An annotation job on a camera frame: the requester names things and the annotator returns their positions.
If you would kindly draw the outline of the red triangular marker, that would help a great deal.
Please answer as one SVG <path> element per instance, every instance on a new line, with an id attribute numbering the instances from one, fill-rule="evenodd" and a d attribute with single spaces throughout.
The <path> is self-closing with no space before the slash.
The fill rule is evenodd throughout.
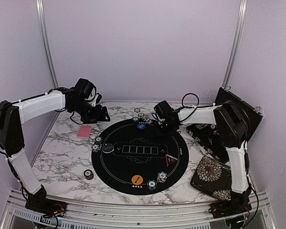
<path id="1" fill-rule="evenodd" d="M 177 162 L 178 158 L 173 157 L 171 155 L 165 155 L 165 160 L 166 160 L 166 166 L 168 167 L 170 164 Z"/>

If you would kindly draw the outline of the blue orange chip stack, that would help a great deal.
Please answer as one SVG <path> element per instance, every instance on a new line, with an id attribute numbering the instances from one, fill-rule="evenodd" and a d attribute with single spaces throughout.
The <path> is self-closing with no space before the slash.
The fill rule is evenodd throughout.
<path id="1" fill-rule="evenodd" d="M 159 172 L 157 175 L 157 182 L 164 183 L 167 180 L 167 174 L 165 172 Z"/>

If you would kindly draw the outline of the blue small blind button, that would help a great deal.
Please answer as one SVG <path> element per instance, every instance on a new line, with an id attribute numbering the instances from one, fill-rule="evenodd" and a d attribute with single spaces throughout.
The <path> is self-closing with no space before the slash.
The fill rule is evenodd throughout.
<path id="1" fill-rule="evenodd" d="M 144 129 L 146 128 L 146 124 L 138 124 L 138 125 L 137 125 L 137 128 L 138 128 L 139 130 L 144 130 Z"/>

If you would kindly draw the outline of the green fifty poker chip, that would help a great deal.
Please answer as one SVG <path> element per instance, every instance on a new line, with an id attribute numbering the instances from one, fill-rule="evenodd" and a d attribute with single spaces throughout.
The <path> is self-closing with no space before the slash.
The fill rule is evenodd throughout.
<path id="1" fill-rule="evenodd" d="M 139 118 L 138 118 L 138 117 L 133 117 L 133 118 L 132 118 L 132 121 L 133 121 L 134 123 L 138 123 L 138 122 L 139 122 Z"/>

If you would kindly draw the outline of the red playing card deck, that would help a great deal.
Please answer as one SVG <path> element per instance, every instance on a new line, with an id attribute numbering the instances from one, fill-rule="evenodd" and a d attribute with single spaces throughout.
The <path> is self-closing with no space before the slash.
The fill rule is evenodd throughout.
<path id="1" fill-rule="evenodd" d="M 88 138 L 92 127 L 89 125 L 82 125 L 77 133 L 78 138 Z"/>

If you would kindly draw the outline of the red poker chip stack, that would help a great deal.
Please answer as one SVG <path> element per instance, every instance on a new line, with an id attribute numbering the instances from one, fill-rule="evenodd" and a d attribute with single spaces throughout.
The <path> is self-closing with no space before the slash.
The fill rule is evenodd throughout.
<path id="1" fill-rule="evenodd" d="M 94 174 L 90 169 L 86 169 L 83 174 L 87 180 L 92 180 L 94 178 Z"/>

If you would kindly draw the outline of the black white poker chip stack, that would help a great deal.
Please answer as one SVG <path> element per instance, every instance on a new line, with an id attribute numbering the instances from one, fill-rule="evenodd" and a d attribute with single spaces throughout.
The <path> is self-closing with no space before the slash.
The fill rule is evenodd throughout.
<path id="1" fill-rule="evenodd" d="M 92 146 L 92 152 L 98 152 L 100 150 L 100 146 L 98 144 L 94 144 Z"/>

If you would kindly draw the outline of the orange big blind button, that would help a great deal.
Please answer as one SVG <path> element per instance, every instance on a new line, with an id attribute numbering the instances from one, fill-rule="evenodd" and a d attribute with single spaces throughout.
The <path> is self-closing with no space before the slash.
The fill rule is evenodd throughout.
<path id="1" fill-rule="evenodd" d="M 134 175 L 131 181 L 134 185 L 140 185 L 143 183 L 143 177 L 141 175 Z"/>

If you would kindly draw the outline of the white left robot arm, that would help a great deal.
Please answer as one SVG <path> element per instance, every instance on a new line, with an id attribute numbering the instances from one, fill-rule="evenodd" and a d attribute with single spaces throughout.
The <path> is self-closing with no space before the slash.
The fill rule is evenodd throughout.
<path id="1" fill-rule="evenodd" d="M 45 214 L 62 213 L 63 201 L 47 197 L 47 191 L 33 172 L 25 151 L 26 134 L 33 120 L 41 120 L 48 113 L 77 113 L 83 124 L 108 122 L 107 108 L 100 104 L 102 96 L 95 85 L 87 79 L 79 79 L 71 88 L 56 87 L 43 94 L 13 102 L 0 102 L 0 153 L 6 157 L 13 175 L 20 183 L 27 209 Z"/>

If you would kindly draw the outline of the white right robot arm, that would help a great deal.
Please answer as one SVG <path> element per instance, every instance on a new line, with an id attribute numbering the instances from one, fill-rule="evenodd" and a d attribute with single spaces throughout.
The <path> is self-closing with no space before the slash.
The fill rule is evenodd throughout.
<path id="1" fill-rule="evenodd" d="M 210 124 L 219 132 L 221 144 L 226 148 L 231 169 L 231 190 L 228 201 L 218 202 L 213 212 L 236 214 L 245 208 L 252 191 L 248 180 L 247 142 L 251 133 L 251 122 L 243 107 L 233 101 L 205 106 L 173 109 L 166 100 L 155 107 L 157 132 L 160 136 L 171 135 L 181 125 Z"/>

